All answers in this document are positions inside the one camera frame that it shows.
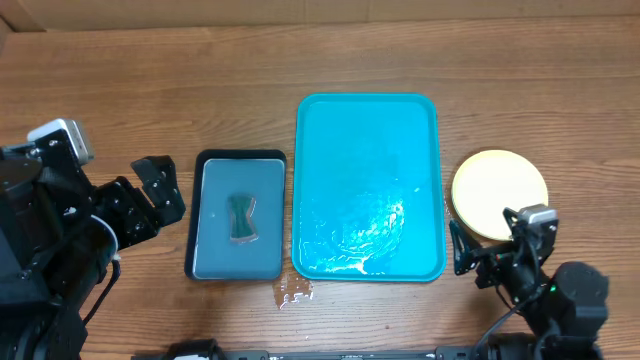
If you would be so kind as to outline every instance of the cable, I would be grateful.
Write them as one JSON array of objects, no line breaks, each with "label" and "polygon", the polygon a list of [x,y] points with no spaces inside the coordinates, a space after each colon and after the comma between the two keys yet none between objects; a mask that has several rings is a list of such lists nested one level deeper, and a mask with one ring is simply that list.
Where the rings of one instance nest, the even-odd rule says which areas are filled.
[{"label": "cable", "polygon": [[211,340],[211,346],[209,347],[207,355],[207,359],[213,359],[213,355],[217,355],[218,360],[227,360],[227,355],[222,351],[222,348],[220,348],[216,339]]},{"label": "cable", "polygon": [[111,234],[111,239],[113,240],[114,243],[114,250],[113,250],[113,255],[111,255],[110,259],[113,259],[113,257],[116,255],[116,253],[118,252],[118,248],[119,248],[119,244],[118,244],[118,237],[116,236],[116,232],[113,231],[113,229],[111,228],[111,226],[109,226],[109,224],[107,224],[106,221],[102,220],[101,218],[99,218],[96,215],[91,215],[91,218],[97,222],[99,222],[100,224],[102,224],[102,226],[104,226],[105,229],[107,229],[107,232],[109,232],[109,234]]},{"label": "cable", "polygon": [[533,348],[533,358],[535,360],[542,360],[542,346],[544,345],[544,342],[547,340],[547,338],[553,336],[553,335],[559,335],[560,334],[560,329],[558,328],[558,323],[556,323],[554,320],[551,320],[549,322],[549,329],[547,329],[547,331],[542,334],[542,336],[538,339],[538,341],[536,341],[536,345]]},{"label": "cable", "polygon": [[507,321],[507,319],[510,318],[511,315],[513,315],[516,312],[520,311],[520,309],[522,309],[526,303],[527,303],[527,301],[523,301],[523,302],[517,304],[516,306],[511,308],[511,310],[509,310],[508,313],[502,315],[502,317],[500,319],[498,319],[498,321],[496,321],[493,325],[491,325],[489,330],[487,330],[487,332],[485,332],[484,335],[482,335],[482,337],[480,338],[480,340],[478,340],[478,342],[473,346],[473,349],[471,350],[471,356],[473,357],[472,359],[474,359],[474,358],[477,359],[478,349],[480,348],[480,346],[482,344],[487,342],[487,340],[489,339],[489,335],[491,335],[491,333],[493,333],[500,326],[502,326],[502,324],[504,324],[504,322]]},{"label": "cable", "polygon": [[509,308],[509,310],[511,310],[511,305],[509,305],[509,303],[507,302],[507,299],[504,298],[504,295],[502,295],[502,293],[500,292],[500,285],[496,285],[496,294],[498,294],[498,296],[500,297],[500,300],[502,300],[502,303]]},{"label": "cable", "polygon": [[91,311],[89,311],[87,316],[82,321],[85,325],[87,325],[87,323],[91,321],[91,318],[93,317],[93,315],[95,315],[96,311],[98,311],[100,304],[102,304],[102,301],[104,301],[104,298],[107,297],[109,290],[111,290],[113,285],[115,285],[116,281],[118,281],[118,278],[120,277],[120,262],[118,260],[111,260],[111,266],[113,267],[113,271],[111,272],[111,279],[109,279],[109,283],[107,284],[107,287],[104,288],[104,290],[102,290],[102,294],[100,294],[100,297],[98,297],[98,300],[96,300],[96,303],[93,304]]}]

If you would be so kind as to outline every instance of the turquoise plastic tray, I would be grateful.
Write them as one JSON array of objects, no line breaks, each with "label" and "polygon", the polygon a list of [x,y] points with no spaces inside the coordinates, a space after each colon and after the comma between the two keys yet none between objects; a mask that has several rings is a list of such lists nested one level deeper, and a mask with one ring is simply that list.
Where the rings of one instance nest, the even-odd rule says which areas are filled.
[{"label": "turquoise plastic tray", "polygon": [[298,109],[293,264],[322,280],[432,281],[446,265],[436,110],[419,94]]}]

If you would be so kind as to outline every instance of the cardboard box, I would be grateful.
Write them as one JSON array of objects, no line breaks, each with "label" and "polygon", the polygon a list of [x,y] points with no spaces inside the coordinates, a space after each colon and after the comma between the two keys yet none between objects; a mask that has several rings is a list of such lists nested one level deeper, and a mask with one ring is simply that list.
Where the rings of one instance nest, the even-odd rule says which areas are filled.
[{"label": "cardboard box", "polygon": [[14,31],[43,31],[19,0],[0,0],[0,18]]},{"label": "cardboard box", "polygon": [[[46,30],[640,14],[637,0],[0,0]],[[10,24],[18,23],[10,14]],[[29,30],[23,25],[15,28]]]},{"label": "cardboard box", "polygon": [[4,45],[4,41],[7,38],[7,35],[9,35],[12,32],[13,31],[11,31],[11,29],[4,22],[4,20],[2,20],[2,18],[0,18],[0,54],[2,54],[2,47]]}]

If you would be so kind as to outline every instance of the small tray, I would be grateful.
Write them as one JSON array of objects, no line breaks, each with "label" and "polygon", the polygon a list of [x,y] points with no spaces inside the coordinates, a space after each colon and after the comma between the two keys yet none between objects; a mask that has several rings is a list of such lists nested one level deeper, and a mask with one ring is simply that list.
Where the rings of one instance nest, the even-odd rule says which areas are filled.
[{"label": "small tray", "polygon": [[[279,150],[198,155],[184,267],[189,278],[272,280],[280,275],[285,173],[286,157]],[[232,223],[238,222],[232,214],[238,206],[232,201],[237,199],[242,212],[237,221],[250,234],[234,234],[238,228]]]}]

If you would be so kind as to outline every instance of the round yellow lid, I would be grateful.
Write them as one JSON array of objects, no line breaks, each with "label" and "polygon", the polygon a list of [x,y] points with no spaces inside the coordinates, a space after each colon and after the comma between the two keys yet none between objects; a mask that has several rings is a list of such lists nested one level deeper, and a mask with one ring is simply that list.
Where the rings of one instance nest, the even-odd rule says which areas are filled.
[{"label": "round yellow lid", "polygon": [[510,240],[502,211],[549,203],[547,185],[529,160],[505,150],[487,150],[467,159],[456,172],[451,199],[460,219],[494,240]]}]

